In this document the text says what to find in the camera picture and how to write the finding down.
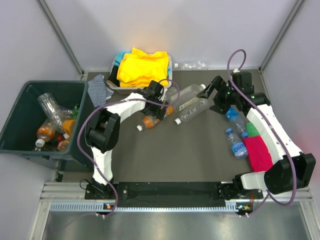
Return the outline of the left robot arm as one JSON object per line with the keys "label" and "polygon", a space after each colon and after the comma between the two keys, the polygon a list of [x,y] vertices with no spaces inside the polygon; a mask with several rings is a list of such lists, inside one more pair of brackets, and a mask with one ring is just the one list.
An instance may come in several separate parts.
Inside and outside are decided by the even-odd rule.
{"label": "left robot arm", "polygon": [[93,183],[102,198],[109,198],[114,187],[112,151],[119,140],[121,123],[137,112],[162,120],[168,103],[164,101],[166,90],[156,81],[136,89],[126,98],[111,102],[95,112],[85,127],[85,140],[91,147],[94,160]]}

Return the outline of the small orange bottle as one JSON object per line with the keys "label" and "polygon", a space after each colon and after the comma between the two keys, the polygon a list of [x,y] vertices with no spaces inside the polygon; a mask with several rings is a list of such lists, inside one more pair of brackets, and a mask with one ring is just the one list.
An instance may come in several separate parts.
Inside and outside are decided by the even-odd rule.
{"label": "small orange bottle", "polygon": [[71,136],[75,128],[75,125],[76,125],[75,119],[66,119],[62,123],[62,129],[68,136]]}

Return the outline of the blue cap bottle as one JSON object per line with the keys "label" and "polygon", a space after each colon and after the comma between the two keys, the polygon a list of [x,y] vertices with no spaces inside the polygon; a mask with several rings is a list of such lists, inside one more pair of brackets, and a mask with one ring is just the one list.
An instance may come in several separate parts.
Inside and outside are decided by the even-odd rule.
{"label": "blue cap bottle", "polygon": [[248,132],[246,130],[246,124],[243,119],[240,117],[238,112],[231,106],[225,114],[229,122],[233,124],[237,132],[242,138],[248,137]]}

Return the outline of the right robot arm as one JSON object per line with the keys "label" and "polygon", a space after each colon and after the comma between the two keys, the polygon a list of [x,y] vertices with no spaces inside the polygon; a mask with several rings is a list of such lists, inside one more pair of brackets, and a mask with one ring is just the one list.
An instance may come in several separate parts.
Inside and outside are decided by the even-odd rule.
{"label": "right robot arm", "polygon": [[217,75],[197,96],[207,99],[213,91],[210,110],[228,119],[242,112],[257,130],[256,136],[243,137],[252,171],[236,175],[233,192],[245,198],[252,190],[267,190],[273,195],[306,188],[311,180],[316,159],[304,153],[287,135],[276,118],[272,105],[263,92],[255,92],[248,71],[233,72],[232,80]]}

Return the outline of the red cap crushed bottle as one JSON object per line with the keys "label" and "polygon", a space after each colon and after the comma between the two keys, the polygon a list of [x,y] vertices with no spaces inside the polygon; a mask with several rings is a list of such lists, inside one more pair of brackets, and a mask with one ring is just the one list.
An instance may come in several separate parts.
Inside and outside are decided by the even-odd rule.
{"label": "red cap crushed bottle", "polygon": [[56,140],[57,140],[57,150],[60,151],[60,152],[65,151],[69,146],[70,138],[71,138],[70,136],[65,138],[64,136],[59,135],[56,138]]}

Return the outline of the large clear bottle with label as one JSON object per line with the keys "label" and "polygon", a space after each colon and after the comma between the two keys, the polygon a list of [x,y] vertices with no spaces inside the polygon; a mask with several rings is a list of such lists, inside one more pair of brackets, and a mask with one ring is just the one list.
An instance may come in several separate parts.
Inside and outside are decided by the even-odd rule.
{"label": "large clear bottle with label", "polygon": [[169,98],[169,102],[175,112],[180,112],[193,104],[198,99],[197,95],[205,88],[206,86],[204,84],[191,84],[179,92],[179,97],[177,92],[174,93]]}

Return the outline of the crushed green bottle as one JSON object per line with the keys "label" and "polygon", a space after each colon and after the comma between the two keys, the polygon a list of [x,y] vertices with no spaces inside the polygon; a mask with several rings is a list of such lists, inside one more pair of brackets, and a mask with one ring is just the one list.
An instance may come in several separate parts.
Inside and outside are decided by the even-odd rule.
{"label": "crushed green bottle", "polygon": [[71,119],[76,119],[77,116],[78,116],[78,113],[79,113],[79,109],[80,109],[80,105],[79,104],[76,104],[73,109],[72,109],[72,114],[71,114]]}

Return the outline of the orange bottle with white label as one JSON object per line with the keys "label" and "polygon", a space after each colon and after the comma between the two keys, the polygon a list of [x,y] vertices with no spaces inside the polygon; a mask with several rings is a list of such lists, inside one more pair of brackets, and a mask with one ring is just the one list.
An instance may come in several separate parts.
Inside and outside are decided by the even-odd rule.
{"label": "orange bottle with white label", "polygon": [[49,119],[46,119],[36,132],[37,140],[35,141],[35,146],[42,148],[54,138],[55,134],[56,127]]}

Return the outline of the orange bottle tall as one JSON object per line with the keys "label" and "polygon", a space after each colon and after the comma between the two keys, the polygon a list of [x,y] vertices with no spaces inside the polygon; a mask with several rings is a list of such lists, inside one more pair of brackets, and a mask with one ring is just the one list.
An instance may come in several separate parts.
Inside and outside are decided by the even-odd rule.
{"label": "orange bottle tall", "polygon": [[[164,114],[164,118],[171,115],[173,112],[174,112],[174,108],[172,106],[169,106]],[[147,115],[142,119],[142,123],[140,125],[137,125],[136,128],[141,132],[143,130],[153,128],[160,121],[161,120],[158,118]]]}

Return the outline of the clear ribbed bottle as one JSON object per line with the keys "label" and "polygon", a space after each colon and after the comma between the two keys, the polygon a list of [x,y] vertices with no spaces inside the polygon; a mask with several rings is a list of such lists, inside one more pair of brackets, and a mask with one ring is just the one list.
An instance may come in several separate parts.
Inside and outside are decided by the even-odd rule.
{"label": "clear ribbed bottle", "polygon": [[207,99],[199,98],[190,106],[182,110],[182,112],[179,114],[178,118],[174,120],[174,122],[177,125],[180,125],[181,123],[186,123],[198,116],[203,111],[205,111],[209,107],[209,105],[210,104]]}

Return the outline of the blue label bottle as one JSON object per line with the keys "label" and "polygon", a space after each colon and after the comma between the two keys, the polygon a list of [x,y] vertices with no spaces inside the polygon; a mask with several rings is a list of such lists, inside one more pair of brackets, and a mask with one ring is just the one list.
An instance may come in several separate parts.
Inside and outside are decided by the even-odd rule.
{"label": "blue label bottle", "polygon": [[226,129],[225,133],[233,155],[237,159],[245,159],[248,156],[248,150],[240,137],[231,128]]}

